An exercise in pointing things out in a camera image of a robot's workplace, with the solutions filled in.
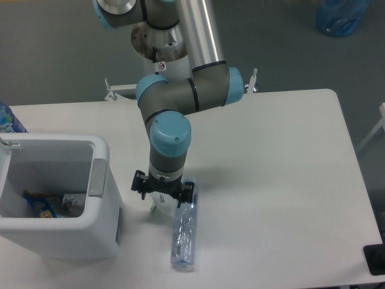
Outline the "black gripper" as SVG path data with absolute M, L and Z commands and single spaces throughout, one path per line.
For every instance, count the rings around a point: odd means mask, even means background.
M 182 204 L 191 204 L 194 201 L 194 181 L 181 182 L 182 177 L 173 181 L 156 179 L 153 175 L 147 176 L 144 172 L 136 170 L 132 180 L 131 190 L 141 195 L 145 200 L 147 193 L 159 192 L 177 200 L 177 208 Z

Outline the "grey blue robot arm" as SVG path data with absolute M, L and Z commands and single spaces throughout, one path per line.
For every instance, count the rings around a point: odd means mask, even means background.
M 211 1 L 94 1 L 108 29 L 133 25 L 131 41 L 153 64 L 135 95 L 150 142 L 148 172 L 136 171 L 131 189 L 159 192 L 177 203 L 194 200 L 182 174 L 191 144 L 188 115 L 241 100 L 244 82 L 227 65 Z

